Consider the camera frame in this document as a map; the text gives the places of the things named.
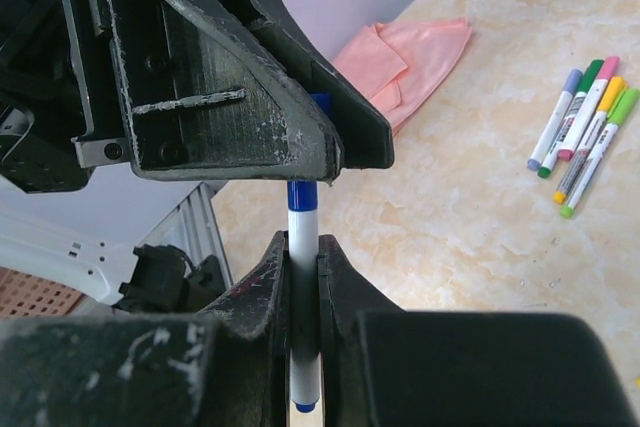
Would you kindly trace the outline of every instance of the marble tabletop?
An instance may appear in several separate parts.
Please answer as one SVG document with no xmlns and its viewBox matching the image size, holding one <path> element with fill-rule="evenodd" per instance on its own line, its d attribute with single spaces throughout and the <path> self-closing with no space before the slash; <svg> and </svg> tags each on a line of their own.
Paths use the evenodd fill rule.
<svg viewBox="0 0 640 427">
<path fill-rule="evenodd" d="M 551 201 L 565 166 L 542 180 L 526 160 L 570 69 L 619 55 L 640 86 L 640 0 L 415 0 L 400 19 L 461 16 L 471 41 L 396 136 L 395 165 L 322 185 L 321 232 L 405 309 L 581 317 L 639 414 L 640 112 L 572 220 Z M 234 278 L 286 229 L 285 192 L 236 181 L 214 198 Z"/>
</svg>

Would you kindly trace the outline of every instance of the pink marker cap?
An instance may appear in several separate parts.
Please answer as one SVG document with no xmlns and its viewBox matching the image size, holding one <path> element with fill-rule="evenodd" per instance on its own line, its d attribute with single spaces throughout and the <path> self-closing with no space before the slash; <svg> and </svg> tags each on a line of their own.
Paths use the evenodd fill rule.
<svg viewBox="0 0 640 427">
<path fill-rule="evenodd" d="M 558 151 L 558 158 L 560 160 L 569 161 L 571 160 L 571 157 L 573 157 L 573 152 L 571 152 L 569 149 L 560 149 Z"/>
<path fill-rule="evenodd" d="M 611 57 L 607 57 L 604 60 L 604 64 L 602 64 L 602 67 L 600 67 L 600 70 L 598 71 L 596 80 L 597 79 L 611 80 L 611 77 L 613 77 L 613 74 L 615 74 L 619 63 L 620 63 L 620 57 L 615 55 L 612 55 Z"/>
</svg>

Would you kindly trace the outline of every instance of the group of markers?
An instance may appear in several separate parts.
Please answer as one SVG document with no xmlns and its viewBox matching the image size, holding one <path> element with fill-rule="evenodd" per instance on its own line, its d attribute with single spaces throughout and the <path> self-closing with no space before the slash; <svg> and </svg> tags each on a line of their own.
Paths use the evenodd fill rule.
<svg viewBox="0 0 640 427">
<path fill-rule="evenodd" d="M 560 99 L 542 132 L 527 168 L 546 179 L 558 160 L 571 161 L 555 194 L 564 204 L 560 215 L 570 218 L 593 178 L 618 128 L 633 109 L 640 91 L 614 77 L 619 57 L 594 60 L 584 74 L 569 74 Z"/>
</svg>

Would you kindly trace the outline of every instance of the marker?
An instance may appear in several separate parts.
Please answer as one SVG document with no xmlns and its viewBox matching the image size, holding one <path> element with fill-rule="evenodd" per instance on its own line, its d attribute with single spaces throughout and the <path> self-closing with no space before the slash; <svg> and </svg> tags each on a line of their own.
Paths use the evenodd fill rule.
<svg viewBox="0 0 640 427">
<path fill-rule="evenodd" d="M 328 114 L 329 95 L 311 97 Z M 314 181 L 290 181 L 287 195 L 291 261 L 289 392 L 298 411 L 309 413 L 320 398 L 318 186 Z"/>
<path fill-rule="evenodd" d="M 536 172 L 540 168 L 540 164 L 547 155 L 547 152 L 549 152 L 549 147 L 551 147 L 551 144 L 553 143 L 553 139 L 558 132 L 558 127 L 560 127 L 562 119 L 564 119 L 564 116 L 571 105 L 573 95 L 576 93 L 578 84 L 581 80 L 582 72 L 578 69 L 573 69 L 562 88 L 562 93 L 560 94 L 560 98 L 551 113 L 547 126 L 542 131 L 542 134 L 540 134 L 538 143 L 533 148 L 533 152 L 531 152 L 531 156 L 527 161 L 527 169 Z"/>
<path fill-rule="evenodd" d="M 553 139 L 553 144 L 551 144 L 549 153 L 544 158 L 542 165 L 538 169 L 538 177 L 546 179 L 551 174 L 551 171 L 558 160 L 558 151 L 560 150 L 560 146 L 569 132 L 573 119 L 580 110 L 580 106 L 582 106 L 582 102 L 584 102 L 587 92 L 591 88 L 591 84 L 593 84 L 596 75 L 598 75 L 602 64 L 604 64 L 604 60 L 596 59 L 591 62 L 589 67 L 587 67 L 587 70 L 584 71 L 584 75 L 578 85 L 578 90 L 576 91 L 576 95 L 573 97 L 573 102 L 571 102 L 567 115 L 562 119 L 562 124 L 560 124 L 558 132 L 556 132 L 556 137 Z"/>
<path fill-rule="evenodd" d="M 596 140 L 598 140 L 600 131 L 607 121 L 607 112 L 613 105 L 616 105 L 619 96 L 622 95 L 626 88 L 627 83 L 622 77 L 614 77 L 611 79 L 611 82 L 609 82 L 609 86 L 602 96 L 600 104 L 598 104 L 598 110 L 596 110 L 593 119 L 591 119 L 591 123 L 589 124 L 589 127 L 587 127 L 587 131 L 582 136 L 582 140 L 580 141 L 580 144 L 578 144 L 576 153 L 571 159 L 569 168 L 558 184 L 555 194 L 553 194 L 553 201 L 557 204 L 563 203 L 567 198 L 567 194 L 580 175 L 580 171 L 587 161 L 589 152 L 591 152 Z"/>
<path fill-rule="evenodd" d="M 600 99 L 607 88 L 607 84 L 611 80 L 613 73 L 618 68 L 619 62 L 620 57 L 615 56 L 607 57 L 604 61 L 602 68 L 598 72 L 596 80 L 589 89 L 589 93 L 587 93 L 587 96 L 582 103 L 582 107 L 580 107 L 580 111 L 576 115 L 571 128 L 569 129 L 569 133 L 567 133 L 562 145 L 560 146 L 560 150 L 558 151 L 559 159 L 571 160 L 571 157 L 576 151 L 576 147 L 578 147 L 580 139 L 584 134 L 584 130 L 587 128 L 587 125 L 591 120 L 591 116 L 593 116 L 593 112 L 596 110 L 598 102 L 600 102 Z"/>
<path fill-rule="evenodd" d="M 609 123 L 605 126 L 602 134 L 598 138 L 598 142 L 591 150 L 589 157 L 587 158 L 587 162 L 580 173 L 580 177 L 576 182 L 576 186 L 571 191 L 569 195 L 569 199 L 567 203 L 560 207 L 560 215 L 565 219 L 570 218 L 573 215 L 573 212 L 578 205 L 578 201 L 585 189 L 593 179 L 593 174 L 595 174 L 600 161 L 604 157 L 604 153 L 611 144 L 613 137 L 616 135 L 618 128 L 633 109 L 638 97 L 640 96 L 640 90 L 638 89 L 628 89 L 625 90 L 619 97 L 616 104 L 609 109 L 608 120 Z"/>
</svg>

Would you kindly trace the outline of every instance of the yellow marker cap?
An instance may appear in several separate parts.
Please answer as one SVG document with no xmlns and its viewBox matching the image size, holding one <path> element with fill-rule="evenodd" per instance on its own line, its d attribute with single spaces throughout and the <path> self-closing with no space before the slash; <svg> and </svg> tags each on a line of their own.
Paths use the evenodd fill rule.
<svg viewBox="0 0 640 427">
<path fill-rule="evenodd" d="M 562 204 L 564 202 L 564 199 L 567 198 L 567 194 L 565 194 L 564 192 L 556 192 L 555 194 L 553 194 L 553 201 L 556 204 Z"/>
<path fill-rule="evenodd" d="M 627 83 L 622 77 L 613 77 L 607 86 L 607 90 L 604 91 L 602 100 L 598 104 L 598 110 L 601 112 L 607 112 L 616 101 L 618 94 L 627 88 Z"/>
</svg>

